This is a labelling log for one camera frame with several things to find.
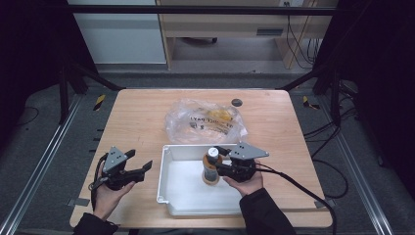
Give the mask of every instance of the human hand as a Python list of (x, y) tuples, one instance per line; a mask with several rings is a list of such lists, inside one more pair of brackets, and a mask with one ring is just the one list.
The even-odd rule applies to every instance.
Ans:
[[(255, 160), (256, 168), (260, 168), (260, 161)], [(229, 186), (237, 189), (242, 197), (249, 195), (261, 188), (263, 188), (263, 178), (260, 171), (256, 171), (250, 180), (244, 182), (237, 182), (228, 176), (222, 176), (223, 180), (229, 184)]]
[[(101, 164), (99, 170), (99, 176), (102, 174), (102, 170), (104, 167), (104, 163)], [(127, 194), (132, 187), (134, 187), (135, 182), (132, 181), (129, 184), (125, 185), (122, 189), (113, 191), (106, 184), (102, 184), (97, 189), (97, 196), (95, 201), (95, 210), (93, 214), (103, 221), (106, 221), (108, 217), (110, 217), (111, 213), (114, 211), (116, 206), (118, 205), (121, 198)]]

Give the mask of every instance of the white wall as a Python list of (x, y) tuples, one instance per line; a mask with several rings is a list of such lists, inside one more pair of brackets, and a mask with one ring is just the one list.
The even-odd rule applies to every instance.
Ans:
[[(69, 4), (155, 5), (155, 0), (68, 0)], [(74, 14), (95, 64), (165, 64), (156, 14)]]

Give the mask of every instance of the black sleeve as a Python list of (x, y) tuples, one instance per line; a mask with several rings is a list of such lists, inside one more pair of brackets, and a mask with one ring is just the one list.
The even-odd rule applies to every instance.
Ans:
[(243, 197), (239, 203), (249, 235), (292, 235), (296, 231), (266, 189)]
[(118, 226), (99, 217), (84, 213), (79, 223), (73, 228), (73, 235), (113, 235)]

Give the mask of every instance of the person's arm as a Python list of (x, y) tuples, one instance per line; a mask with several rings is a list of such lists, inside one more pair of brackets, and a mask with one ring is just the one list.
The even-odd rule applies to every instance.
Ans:
[(293, 225), (263, 188), (260, 171), (257, 171), (250, 180), (241, 183), (226, 176), (223, 176), (223, 179), (241, 193), (242, 199), (239, 205), (249, 235), (296, 234)]
[(73, 235), (112, 235), (118, 230), (118, 226), (107, 221), (111, 213), (118, 205), (121, 198), (127, 194), (135, 182), (130, 182), (122, 189), (113, 191), (107, 185), (102, 184), (97, 189), (95, 198), (95, 210), (93, 214), (85, 213), (78, 224), (73, 228)]

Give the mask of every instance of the small bottle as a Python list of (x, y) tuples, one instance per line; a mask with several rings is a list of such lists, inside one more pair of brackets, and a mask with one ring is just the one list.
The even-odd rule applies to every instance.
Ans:
[(219, 174), (216, 171), (216, 163), (222, 163), (222, 156), (219, 155), (219, 151), (216, 148), (208, 149), (207, 153), (204, 155), (204, 172), (202, 174), (202, 179), (204, 183), (208, 185), (215, 185), (219, 181)]

